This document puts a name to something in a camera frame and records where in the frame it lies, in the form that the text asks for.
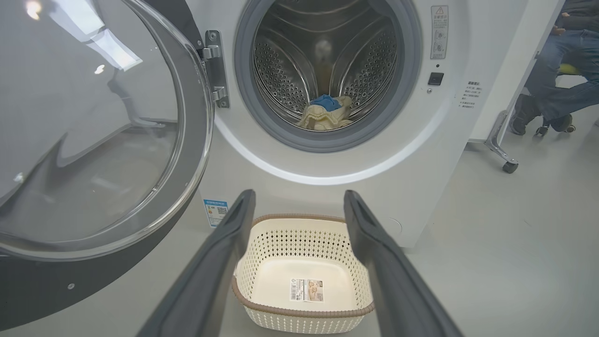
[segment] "chair wheel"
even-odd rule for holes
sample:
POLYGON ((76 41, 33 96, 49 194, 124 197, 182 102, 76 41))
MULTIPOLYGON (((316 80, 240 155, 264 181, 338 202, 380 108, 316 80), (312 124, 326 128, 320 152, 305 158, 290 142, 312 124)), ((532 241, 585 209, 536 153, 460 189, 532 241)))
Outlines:
POLYGON ((514 171, 516 171, 517 168, 518 168, 518 164, 505 163, 503 165, 503 172, 512 174, 512 173, 514 173, 514 171))
POLYGON ((537 129, 537 132, 535 132, 534 135, 544 137, 547 134, 548 130, 549 129, 546 127, 540 127, 537 129))

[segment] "beige cloth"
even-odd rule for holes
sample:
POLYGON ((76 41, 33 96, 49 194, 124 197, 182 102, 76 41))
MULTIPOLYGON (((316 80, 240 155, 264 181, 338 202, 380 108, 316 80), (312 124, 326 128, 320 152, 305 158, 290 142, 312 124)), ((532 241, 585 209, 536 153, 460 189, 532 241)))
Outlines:
POLYGON ((335 97, 334 99, 341 104, 339 109, 326 111, 324 107, 316 104, 307 106, 301 115, 301 120, 296 125, 308 130, 325 131, 351 124, 352 121, 347 118, 352 106, 352 99, 347 96, 335 97))

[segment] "metal hinge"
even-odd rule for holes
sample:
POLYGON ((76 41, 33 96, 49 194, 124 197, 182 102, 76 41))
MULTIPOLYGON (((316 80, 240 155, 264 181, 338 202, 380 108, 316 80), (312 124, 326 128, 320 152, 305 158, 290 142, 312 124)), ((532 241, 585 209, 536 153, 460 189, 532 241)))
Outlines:
POLYGON ((225 60, 219 31, 206 32, 206 47, 198 50, 202 57, 202 65, 208 75, 212 88, 212 100, 216 106, 229 107, 229 90, 226 84, 225 60))

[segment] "beige basket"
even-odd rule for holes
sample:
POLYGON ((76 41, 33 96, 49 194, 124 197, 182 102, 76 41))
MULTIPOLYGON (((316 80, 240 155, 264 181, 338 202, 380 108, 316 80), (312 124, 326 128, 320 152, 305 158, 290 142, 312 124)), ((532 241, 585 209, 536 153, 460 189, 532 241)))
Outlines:
POLYGON ((256 219, 232 287, 254 323, 280 331, 347 332, 374 310, 368 270, 353 255, 344 220, 330 216, 256 219), (292 279, 322 281, 324 301, 291 300, 292 279))

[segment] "front-loading washing machine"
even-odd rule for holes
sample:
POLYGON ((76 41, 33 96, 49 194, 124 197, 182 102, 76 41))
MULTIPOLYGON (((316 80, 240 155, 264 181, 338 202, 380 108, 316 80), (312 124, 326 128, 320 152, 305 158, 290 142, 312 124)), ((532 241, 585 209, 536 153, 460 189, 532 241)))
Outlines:
POLYGON ((151 3, 1 4, 0 329, 123 275, 198 186, 215 227, 244 189, 255 217, 343 216, 352 189, 414 245, 527 5, 151 3), (323 94, 347 122, 299 127, 323 94))
POLYGON ((187 3, 200 31, 213 34, 204 44, 217 34, 228 83, 199 188, 207 209, 252 188, 256 216, 342 216, 342 195, 352 189, 408 247, 452 174, 527 5, 187 3), (350 123, 299 127, 306 105, 323 94, 351 98, 350 123))

